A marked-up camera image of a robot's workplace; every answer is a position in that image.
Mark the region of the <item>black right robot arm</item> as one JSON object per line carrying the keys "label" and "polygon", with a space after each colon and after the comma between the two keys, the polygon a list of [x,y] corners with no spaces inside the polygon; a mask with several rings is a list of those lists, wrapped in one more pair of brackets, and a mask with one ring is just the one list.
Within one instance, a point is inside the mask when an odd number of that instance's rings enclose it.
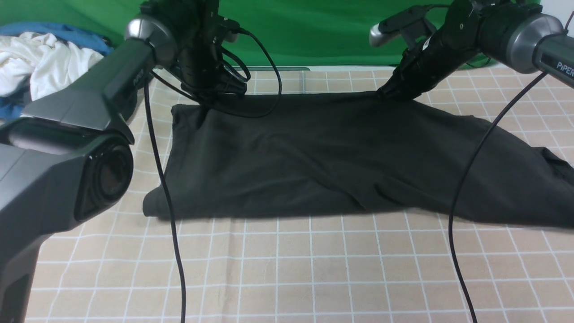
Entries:
{"label": "black right robot arm", "polygon": [[479,54],[515,72],[546,72],[573,86],[573,38],[541,5],[455,0],[439,28],[426,18],[434,7],[415,5],[371,27],[371,46],[399,36],[408,46],[390,79],[377,90],[384,100],[413,100]]}

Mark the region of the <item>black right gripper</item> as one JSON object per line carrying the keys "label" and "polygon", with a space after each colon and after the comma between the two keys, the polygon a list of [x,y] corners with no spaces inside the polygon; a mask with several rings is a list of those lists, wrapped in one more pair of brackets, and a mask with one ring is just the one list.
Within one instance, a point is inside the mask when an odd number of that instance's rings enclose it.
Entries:
{"label": "black right gripper", "polygon": [[455,41],[449,31],[437,31],[402,59],[377,94],[382,100],[414,100],[475,56],[473,41]]}

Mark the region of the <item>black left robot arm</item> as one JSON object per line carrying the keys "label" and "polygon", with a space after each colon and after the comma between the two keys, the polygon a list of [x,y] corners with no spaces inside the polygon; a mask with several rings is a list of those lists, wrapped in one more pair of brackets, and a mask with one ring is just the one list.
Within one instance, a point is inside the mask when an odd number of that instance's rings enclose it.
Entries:
{"label": "black left robot arm", "polygon": [[117,204],[129,188],[128,122],[152,70],[176,74],[200,100],[223,92],[221,44],[238,22],[217,0],[148,0],[125,41],[67,88],[1,127],[1,321],[25,321],[42,243]]}

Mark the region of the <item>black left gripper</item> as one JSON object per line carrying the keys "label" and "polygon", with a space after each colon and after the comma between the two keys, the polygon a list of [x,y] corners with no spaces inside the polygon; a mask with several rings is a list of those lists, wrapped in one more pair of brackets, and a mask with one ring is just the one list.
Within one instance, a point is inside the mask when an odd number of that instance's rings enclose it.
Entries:
{"label": "black left gripper", "polygon": [[228,54],[246,72],[244,63],[222,47],[217,40],[219,14],[209,13],[198,33],[178,57],[181,89],[201,105],[213,105],[218,95],[242,97],[247,90],[247,77],[241,76],[224,61]]}

